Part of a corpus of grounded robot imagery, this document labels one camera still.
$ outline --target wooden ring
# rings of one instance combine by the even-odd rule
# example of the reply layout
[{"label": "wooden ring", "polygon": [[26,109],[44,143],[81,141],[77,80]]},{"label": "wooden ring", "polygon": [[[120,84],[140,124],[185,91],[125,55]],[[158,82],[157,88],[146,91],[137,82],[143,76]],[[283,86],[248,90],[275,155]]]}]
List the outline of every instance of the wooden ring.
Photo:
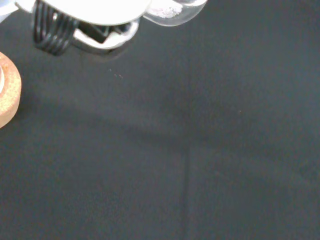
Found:
[{"label": "wooden ring", "polygon": [[0,128],[16,115],[21,96],[21,77],[15,64],[0,52]]}]

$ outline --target transparent glass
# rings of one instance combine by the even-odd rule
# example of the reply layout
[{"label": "transparent glass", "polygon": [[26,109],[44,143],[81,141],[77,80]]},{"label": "transparent glass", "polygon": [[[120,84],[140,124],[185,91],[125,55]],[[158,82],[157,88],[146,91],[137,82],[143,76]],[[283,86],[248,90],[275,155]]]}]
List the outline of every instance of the transparent glass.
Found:
[{"label": "transparent glass", "polygon": [[158,25],[172,27],[193,19],[208,0],[152,0],[144,17]]}]

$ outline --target wooden disc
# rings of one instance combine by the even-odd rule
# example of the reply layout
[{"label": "wooden disc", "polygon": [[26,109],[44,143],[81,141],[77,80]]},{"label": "wooden disc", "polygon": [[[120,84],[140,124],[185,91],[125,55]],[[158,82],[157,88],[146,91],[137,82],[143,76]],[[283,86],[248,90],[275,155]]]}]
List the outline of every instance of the wooden disc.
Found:
[{"label": "wooden disc", "polygon": [[21,77],[15,64],[1,52],[0,68],[0,128],[2,128],[11,121],[18,110]]}]

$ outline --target coiled wire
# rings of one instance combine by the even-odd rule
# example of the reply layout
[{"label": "coiled wire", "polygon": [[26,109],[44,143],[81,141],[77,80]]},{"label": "coiled wire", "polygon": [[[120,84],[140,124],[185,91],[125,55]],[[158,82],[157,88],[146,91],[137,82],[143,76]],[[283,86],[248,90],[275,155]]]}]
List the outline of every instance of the coiled wire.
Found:
[{"label": "coiled wire", "polygon": [[73,39],[79,21],[41,0],[33,7],[33,43],[37,49],[59,56],[65,52]]}]

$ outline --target dark fabric surface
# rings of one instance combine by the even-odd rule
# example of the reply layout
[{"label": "dark fabric surface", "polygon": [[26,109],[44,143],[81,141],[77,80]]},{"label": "dark fabric surface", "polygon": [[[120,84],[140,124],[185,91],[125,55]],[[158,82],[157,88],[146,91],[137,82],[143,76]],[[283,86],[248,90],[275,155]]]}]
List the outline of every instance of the dark fabric surface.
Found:
[{"label": "dark fabric surface", "polygon": [[22,97],[0,130],[2,240],[320,239],[320,14],[211,0],[104,62],[0,25]]}]

